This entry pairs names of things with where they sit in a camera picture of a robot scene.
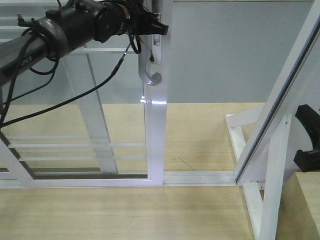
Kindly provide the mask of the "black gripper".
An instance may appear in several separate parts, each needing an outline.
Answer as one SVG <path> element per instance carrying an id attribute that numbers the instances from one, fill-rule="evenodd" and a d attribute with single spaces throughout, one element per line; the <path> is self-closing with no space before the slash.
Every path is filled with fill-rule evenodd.
<path id="1" fill-rule="evenodd" d="M 154 35 L 158 25 L 158 33 L 162 36 L 167 35 L 169 26 L 157 20 L 155 13 L 144 6 L 143 0 L 123 0 L 120 4 L 129 12 L 129 19 L 125 23 L 127 30 L 139 36 Z"/>

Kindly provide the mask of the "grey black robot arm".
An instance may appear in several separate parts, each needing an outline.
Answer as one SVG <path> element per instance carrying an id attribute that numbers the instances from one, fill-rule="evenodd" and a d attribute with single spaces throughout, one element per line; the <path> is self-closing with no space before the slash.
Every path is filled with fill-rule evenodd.
<path id="1" fill-rule="evenodd" d="M 12 80 L 43 58 L 62 58 L 86 43 L 106 42 L 123 34 L 162 35 L 168 25 L 144 7 L 142 0 L 69 0 L 62 9 L 48 10 L 45 17 L 18 24 L 22 36 L 0 45 L 0 84 Z"/>

